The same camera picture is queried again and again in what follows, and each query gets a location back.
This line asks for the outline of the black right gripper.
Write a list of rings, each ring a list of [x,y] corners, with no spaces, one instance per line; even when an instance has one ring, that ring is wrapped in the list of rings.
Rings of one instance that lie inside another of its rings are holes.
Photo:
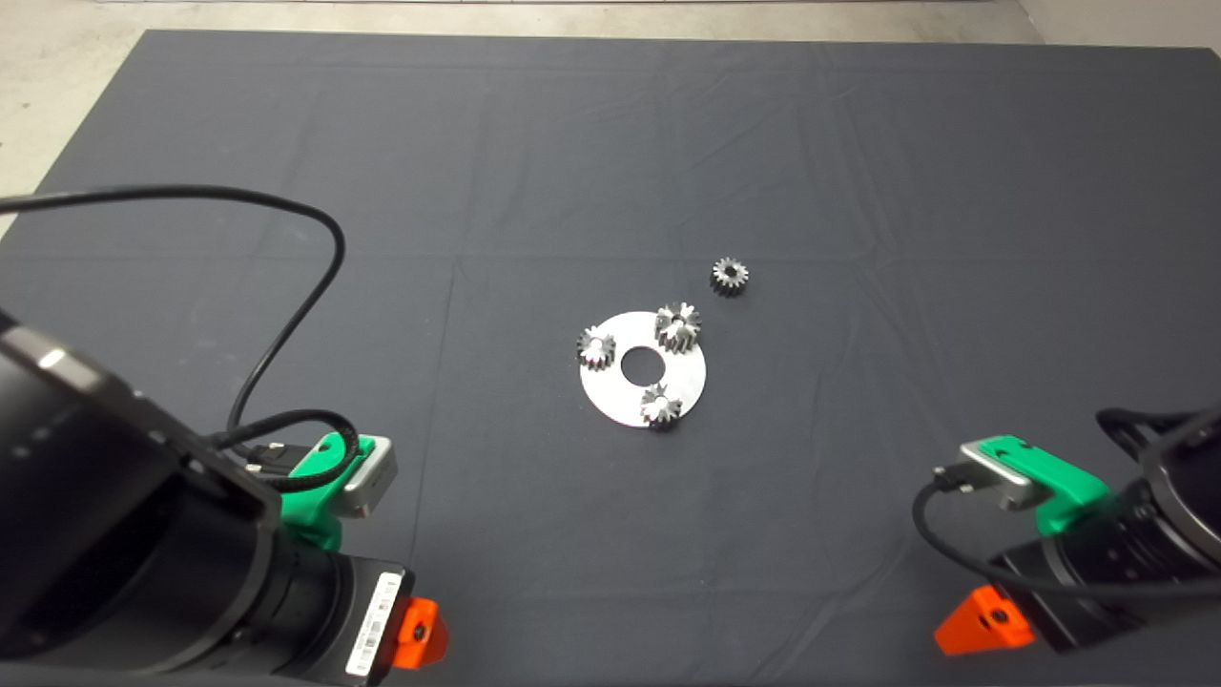
[[[1012,547],[991,561],[1009,574],[1060,586],[1132,584],[1147,581],[1150,572],[1147,552],[1131,534],[1125,525],[1087,519],[1078,528]],[[998,587],[976,588],[943,619],[935,630],[943,654],[1020,649],[1034,642],[1034,630],[1051,650],[1068,654],[1149,625],[1139,603],[1044,594],[1009,583]]]

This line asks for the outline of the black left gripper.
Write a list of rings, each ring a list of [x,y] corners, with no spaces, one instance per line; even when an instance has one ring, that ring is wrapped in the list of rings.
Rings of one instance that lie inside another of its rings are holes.
[[[339,602],[333,631],[324,639],[320,682],[379,686],[397,669],[444,660],[446,625],[440,604],[410,595],[415,575],[402,564],[366,556],[339,558]]]

